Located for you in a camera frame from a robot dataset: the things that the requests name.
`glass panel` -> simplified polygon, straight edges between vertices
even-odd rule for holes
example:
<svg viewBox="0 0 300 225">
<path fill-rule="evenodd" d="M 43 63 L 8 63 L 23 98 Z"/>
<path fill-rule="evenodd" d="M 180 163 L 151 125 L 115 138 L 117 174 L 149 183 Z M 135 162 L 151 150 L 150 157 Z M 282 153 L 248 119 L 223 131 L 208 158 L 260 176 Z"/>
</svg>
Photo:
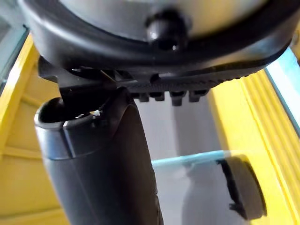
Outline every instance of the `glass panel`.
<svg viewBox="0 0 300 225">
<path fill-rule="evenodd" d="M 270 81 L 300 135 L 300 67 L 290 48 L 266 68 Z"/>
<path fill-rule="evenodd" d="M 27 37 L 17 0 L 0 0 L 0 94 Z"/>
</svg>

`black cylindrical handle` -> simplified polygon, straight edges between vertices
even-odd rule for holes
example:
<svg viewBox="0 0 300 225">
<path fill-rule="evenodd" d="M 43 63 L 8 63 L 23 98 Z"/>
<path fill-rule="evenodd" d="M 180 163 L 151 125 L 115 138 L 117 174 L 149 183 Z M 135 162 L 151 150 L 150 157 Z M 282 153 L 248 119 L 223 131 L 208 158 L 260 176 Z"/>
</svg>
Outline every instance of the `black cylindrical handle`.
<svg viewBox="0 0 300 225">
<path fill-rule="evenodd" d="M 73 225 L 162 225 L 139 112 L 126 90 L 117 92 L 99 112 L 73 120 L 62 120 L 59 98 L 39 109 L 46 170 Z"/>
</svg>

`silver metal part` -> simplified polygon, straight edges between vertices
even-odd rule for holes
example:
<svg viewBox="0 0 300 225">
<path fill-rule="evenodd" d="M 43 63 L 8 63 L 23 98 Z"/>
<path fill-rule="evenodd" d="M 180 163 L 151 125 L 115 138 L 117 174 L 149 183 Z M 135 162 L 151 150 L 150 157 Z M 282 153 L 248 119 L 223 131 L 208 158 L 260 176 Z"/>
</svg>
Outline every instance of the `silver metal part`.
<svg viewBox="0 0 300 225">
<path fill-rule="evenodd" d="M 60 0 L 86 22 L 112 34 L 147 41 L 147 18 L 166 9 L 183 15 L 189 37 L 226 29 L 247 18 L 268 0 Z"/>
</svg>

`black screw knob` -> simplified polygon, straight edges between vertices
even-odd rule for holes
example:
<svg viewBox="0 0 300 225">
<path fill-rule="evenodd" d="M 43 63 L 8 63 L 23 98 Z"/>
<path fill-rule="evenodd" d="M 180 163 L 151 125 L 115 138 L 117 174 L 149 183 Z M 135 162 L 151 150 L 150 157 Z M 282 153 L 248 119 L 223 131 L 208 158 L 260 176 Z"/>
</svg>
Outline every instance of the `black screw knob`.
<svg viewBox="0 0 300 225">
<path fill-rule="evenodd" d="M 183 17 L 174 10 L 156 14 L 146 22 L 148 42 L 163 51 L 182 50 L 187 45 Z"/>
</svg>

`round black object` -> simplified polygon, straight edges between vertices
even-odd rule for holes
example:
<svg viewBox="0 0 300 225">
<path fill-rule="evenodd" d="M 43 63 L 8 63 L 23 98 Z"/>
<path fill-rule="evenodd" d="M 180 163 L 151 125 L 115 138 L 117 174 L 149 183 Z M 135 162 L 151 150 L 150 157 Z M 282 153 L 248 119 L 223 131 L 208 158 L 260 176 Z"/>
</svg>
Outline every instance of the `round black object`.
<svg viewBox="0 0 300 225">
<path fill-rule="evenodd" d="M 184 20 L 175 11 L 164 11 L 147 21 L 150 44 L 162 51 L 178 51 L 187 45 L 188 36 Z"/>
</svg>

